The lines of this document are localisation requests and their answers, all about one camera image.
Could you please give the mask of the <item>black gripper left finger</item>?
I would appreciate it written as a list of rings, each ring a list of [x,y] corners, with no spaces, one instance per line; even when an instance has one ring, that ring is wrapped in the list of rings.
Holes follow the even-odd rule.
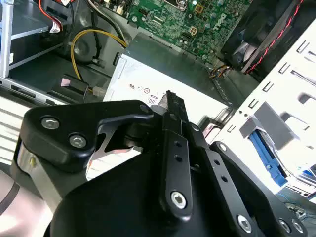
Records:
[[[30,176],[52,211],[75,188],[89,182],[88,164],[124,148],[141,147],[162,159],[159,203],[174,220],[189,220],[180,189],[184,143],[179,97],[167,91],[158,108],[139,100],[37,107],[23,119],[17,166]]]

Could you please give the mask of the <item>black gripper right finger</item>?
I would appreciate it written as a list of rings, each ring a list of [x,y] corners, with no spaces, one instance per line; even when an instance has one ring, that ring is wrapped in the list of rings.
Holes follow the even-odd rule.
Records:
[[[180,191],[190,220],[182,237],[305,237],[301,221],[223,143],[207,144],[177,99]]]

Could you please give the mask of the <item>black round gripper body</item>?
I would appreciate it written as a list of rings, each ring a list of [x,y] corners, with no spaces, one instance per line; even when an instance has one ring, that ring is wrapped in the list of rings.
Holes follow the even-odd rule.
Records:
[[[214,185],[191,168],[193,214],[172,219],[159,203],[162,159],[155,153],[132,158],[75,188],[59,204],[52,237],[234,237],[236,232]]]

